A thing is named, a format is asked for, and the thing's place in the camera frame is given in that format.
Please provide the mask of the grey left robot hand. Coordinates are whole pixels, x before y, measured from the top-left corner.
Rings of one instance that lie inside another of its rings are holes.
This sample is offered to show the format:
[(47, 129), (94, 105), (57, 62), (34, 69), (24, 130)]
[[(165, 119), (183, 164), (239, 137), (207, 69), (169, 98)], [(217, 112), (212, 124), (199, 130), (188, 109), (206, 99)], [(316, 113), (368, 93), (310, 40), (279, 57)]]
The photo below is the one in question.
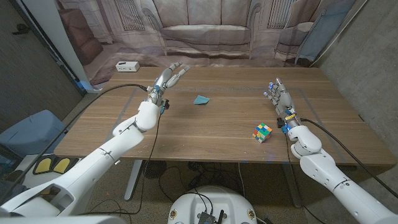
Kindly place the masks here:
[(163, 101), (163, 95), (166, 89), (175, 86), (180, 78), (188, 72), (191, 66), (186, 65), (183, 69), (181, 69), (178, 73), (174, 74), (174, 71), (183, 65), (182, 62), (176, 62), (171, 64), (168, 68), (166, 68), (154, 81), (152, 86), (147, 88), (148, 96), (146, 101), (153, 103), (157, 106), (160, 106)]

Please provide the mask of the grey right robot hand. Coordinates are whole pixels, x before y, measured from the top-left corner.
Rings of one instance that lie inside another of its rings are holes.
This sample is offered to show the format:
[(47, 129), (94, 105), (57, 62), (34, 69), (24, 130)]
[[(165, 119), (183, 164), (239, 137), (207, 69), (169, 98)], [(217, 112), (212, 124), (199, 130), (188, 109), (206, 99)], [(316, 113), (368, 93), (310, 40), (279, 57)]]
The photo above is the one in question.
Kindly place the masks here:
[(269, 83), (268, 90), (264, 92), (264, 96), (275, 106), (278, 117), (289, 128), (301, 125), (301, 120), (295, 110), (294, 101), (280, 78), (276, 78), (275, 82)]

